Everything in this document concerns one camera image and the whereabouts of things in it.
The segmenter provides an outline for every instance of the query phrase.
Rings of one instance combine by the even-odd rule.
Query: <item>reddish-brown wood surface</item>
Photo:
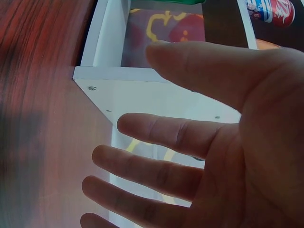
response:
[[[81,192],[108,174],[111,125],[72,81],[93,0],[0,1],[0,227],[75,228],[107,211]]]

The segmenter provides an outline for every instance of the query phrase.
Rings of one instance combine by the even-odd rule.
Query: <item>red and white can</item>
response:
[[[287,27],[295,19],[295,8],[289,0],[245,0],[252,18]]]

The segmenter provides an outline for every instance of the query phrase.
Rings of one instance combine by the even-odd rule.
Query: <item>screw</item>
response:
[[[97,90],[97,87],[95,87],[95,86],[89,86],[89,90],[90,91],[95,91],[95,90]]]

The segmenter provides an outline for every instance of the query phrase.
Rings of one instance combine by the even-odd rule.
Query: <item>colorful fabric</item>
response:
[[[205,41],[202,15],[183,12],[132,9],[130,11],[122,67],[150,68],[145,50],[151,42]]]

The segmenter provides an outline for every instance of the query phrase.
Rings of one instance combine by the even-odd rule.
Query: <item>fingernail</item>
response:
[[[152,42],[150,45],[154,46],[154,45],[167,45],[167,44],[170,44],[170,42],[168,41],[165,41],[165,40],[158,40],[156,42]]]

